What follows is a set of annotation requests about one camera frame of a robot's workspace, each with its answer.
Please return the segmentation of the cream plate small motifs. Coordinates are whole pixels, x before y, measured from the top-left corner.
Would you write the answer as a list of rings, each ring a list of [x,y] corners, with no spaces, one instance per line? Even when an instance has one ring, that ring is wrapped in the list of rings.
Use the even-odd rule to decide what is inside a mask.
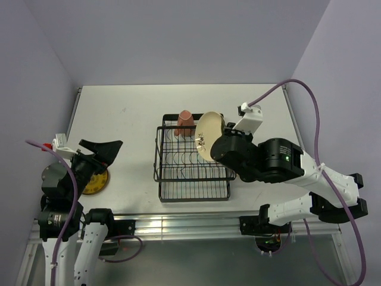
[[[204,113],[196,124],[195,146],[198,154],[205,161],[213,161],[211,148],[223,134],[225,122],[223,116],[215,111]]]

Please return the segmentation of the yellow patterned plate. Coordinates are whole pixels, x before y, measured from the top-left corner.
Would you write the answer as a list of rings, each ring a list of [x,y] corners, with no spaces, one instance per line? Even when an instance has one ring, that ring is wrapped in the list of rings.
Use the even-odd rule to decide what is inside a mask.
[[[95,195],[101,192],[108,184],[110,180],[110,173],[106,170],[104,173],[93,175],[86,185],[83,195]]]

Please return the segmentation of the pink floral mug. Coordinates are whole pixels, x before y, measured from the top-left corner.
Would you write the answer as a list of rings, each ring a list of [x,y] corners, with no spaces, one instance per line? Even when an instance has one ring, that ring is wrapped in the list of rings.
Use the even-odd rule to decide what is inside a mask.
[[[190,111],[183,110],[178,116],[177,126],[178,128],[174,130],[175,136],[192,136],[194,133],[192,126],[195,126],[192,113]]]

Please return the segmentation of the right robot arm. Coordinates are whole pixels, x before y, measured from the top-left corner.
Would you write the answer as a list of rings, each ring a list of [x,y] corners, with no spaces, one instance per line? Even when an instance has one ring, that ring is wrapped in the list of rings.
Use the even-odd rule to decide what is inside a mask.
[[[283,228],[293,220],[317,217],[325,223],[346,223],[368,215],[359,173],[343,175],[316,161],[284,138],[253,144],[252,135],[219,123],[209,132],[212,160],[234,171],[246,183],[285,183],[307,194],[284,203],[263,204],[252,224],[258,232]]]

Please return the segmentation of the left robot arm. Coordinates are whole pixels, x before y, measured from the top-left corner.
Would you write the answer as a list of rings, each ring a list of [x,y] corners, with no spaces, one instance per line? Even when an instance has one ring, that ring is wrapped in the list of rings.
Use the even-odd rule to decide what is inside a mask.
[[[38,217],[45,255],[46,285],[92,285],[91,273],[105,238],[114,235],[116,223],[111,209],[91,209],[83,214],[79,197],[95,175],[113,164],[122,141],[80,146],[90,154],[67,146],[58,134],[49,148],[59,157],[42,173],[41,212]]]

